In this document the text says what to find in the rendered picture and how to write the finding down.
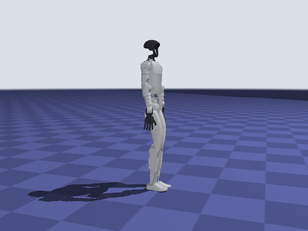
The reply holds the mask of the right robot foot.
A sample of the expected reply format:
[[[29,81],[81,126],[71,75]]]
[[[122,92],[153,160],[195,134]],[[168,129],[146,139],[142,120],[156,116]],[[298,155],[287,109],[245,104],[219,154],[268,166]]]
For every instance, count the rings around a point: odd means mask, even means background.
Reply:
[[[152,185],[152,184],[151,184],[151,185]],[[146,189],[148,189],[148,190],[153,190],[153,191],[158,191],[158,192],[163,192],[163,191],[167,191],[167,190],[168,190],[167,187],[162,186],[162,185],[160,185],[160,184],[158,184],[158,183],[155,183],[155,184],[152,185],[152,186],[151,186],[151,185],[150,185],[150,183],[148,183],[148,184],[146,185]]]

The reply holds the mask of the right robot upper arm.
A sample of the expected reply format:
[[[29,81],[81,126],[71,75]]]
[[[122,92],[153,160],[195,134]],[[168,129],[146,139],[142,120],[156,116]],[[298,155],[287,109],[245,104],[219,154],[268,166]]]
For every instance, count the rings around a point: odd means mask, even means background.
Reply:
[[[148,84],[151,67],[151,62],[141,63],[141,88],[144,84],[147,84],[149,86],[149,92],[152,90],[152,87]]]

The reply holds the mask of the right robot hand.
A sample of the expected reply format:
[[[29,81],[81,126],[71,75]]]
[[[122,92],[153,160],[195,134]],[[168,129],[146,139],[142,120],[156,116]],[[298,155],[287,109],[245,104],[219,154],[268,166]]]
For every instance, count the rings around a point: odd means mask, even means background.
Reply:
[[[148,114],[147,113],[147,108],[145,110],[145,114],[147,115],[146,118],[145,118],[145,124],[144,124],[144,128],[146,127],[146,123],[147,123],[147,128],[146,130],[148,130],[148,125],[149,125],[149,130],[151,129],[151,124],[152,124],[152,130],[153,130],[153,122],[156,126],[156,121],[154,120],[154,117],[152,116],[153,115],[153,109],[152,109],[152,113],[151,114]]]

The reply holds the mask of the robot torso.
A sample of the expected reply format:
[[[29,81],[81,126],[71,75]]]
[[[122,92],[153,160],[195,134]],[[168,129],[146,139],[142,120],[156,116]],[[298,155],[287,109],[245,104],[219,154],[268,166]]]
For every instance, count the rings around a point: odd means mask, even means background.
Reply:
[[[148,58],[149,59],[149,58]],[[153,61],[153,59],[149,59],[144,62],[151,62],[151,70],[149,74],[148,84],[152,87],[151,98],[152,98],[152,108],[157,111],[159,114],[159,104],[157,103],[158,97],[155,97],[154,94],[161,94],[161,84],[162,84],[162,68],[159,62]],[[146,109],[146,107],[145,107]]]

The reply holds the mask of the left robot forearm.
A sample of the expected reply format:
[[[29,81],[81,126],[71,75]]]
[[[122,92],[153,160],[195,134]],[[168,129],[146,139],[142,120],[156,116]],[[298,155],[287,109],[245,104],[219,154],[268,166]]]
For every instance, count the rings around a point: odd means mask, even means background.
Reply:
[[[162,110],[162,107],[164,107],[165,102],[164,102],[164,91],[161,92],[161,94],[157,94],[158,97],[158,104],[159,104],[159,108],[160,110]]]

